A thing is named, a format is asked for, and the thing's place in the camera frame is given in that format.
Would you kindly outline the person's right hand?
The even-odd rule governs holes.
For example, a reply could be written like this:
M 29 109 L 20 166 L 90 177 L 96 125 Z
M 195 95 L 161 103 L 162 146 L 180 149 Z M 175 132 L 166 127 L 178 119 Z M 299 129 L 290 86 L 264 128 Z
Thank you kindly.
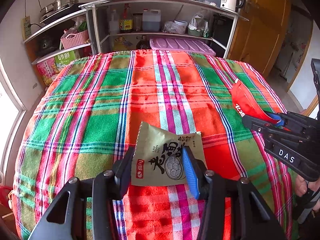
M 297 175 L 295 178 L 295 185 L 294 185 L 294 191 L 296 195 L 296 203 L 294 207 L 294 212 L 297 209 L 297 200 L 298 197 L 302 197 L 306 194 L 307 190 L 310 189 L 313 192 L 316 192 L 319 189 L 320 181 L 317 179 L 316 181 L 306 182 L 306 180 L 301 177 L 300 175 Z

